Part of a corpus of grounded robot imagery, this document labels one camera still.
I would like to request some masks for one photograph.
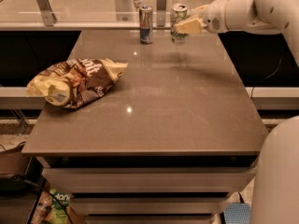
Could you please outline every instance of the crumpled bag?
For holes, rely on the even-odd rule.
[[[44,96],[52,105],[78,108],[102,98],[128,63],[109,59],[76,59],[56,63],[27,85],[28,96]]]

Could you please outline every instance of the silver can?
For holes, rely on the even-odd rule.
[[[175,31],[174,25],[179,22],[186,20],[190,15],[190,9],[186,4],[177,3],[171,7],[170,21],[171,21],[171,40],[176,45],[184,45],[186,43],[187,34],[179,34]]]
[[[139,9],[140,42],[152,43],[152,7],[142,6]]]

